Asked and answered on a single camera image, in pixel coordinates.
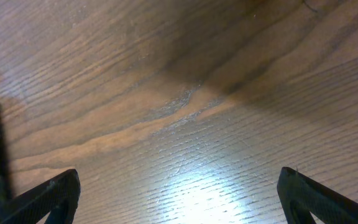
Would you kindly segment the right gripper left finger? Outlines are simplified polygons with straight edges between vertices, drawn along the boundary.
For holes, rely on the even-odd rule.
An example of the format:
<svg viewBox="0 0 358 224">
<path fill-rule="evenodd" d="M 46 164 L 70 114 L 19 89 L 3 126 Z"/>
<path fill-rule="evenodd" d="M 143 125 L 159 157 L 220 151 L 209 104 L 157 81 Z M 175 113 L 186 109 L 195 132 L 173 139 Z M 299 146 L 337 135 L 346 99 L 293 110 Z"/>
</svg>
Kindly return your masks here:
<svg viewBox="0 0 358 224">
<path fill-rule="evenodd" d="M 65 172 L 0 205 L 0 224 L 71 224 L 78 208 L 81 186 L 75 169 Z"/>
</svg>

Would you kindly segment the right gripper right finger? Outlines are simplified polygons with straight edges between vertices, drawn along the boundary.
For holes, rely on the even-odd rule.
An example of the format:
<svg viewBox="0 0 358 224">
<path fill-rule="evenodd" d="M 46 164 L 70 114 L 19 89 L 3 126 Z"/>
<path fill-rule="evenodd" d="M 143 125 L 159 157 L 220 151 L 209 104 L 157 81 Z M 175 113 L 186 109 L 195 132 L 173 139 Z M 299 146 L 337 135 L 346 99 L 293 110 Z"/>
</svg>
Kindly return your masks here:
<svg viewBox="0 0 358 224">
<path fill-rule="evenodd" d="M 277 192 L 288 223 L 358 223 L 358 203 L 290 168 L 282 167 Z"/>
</svg>

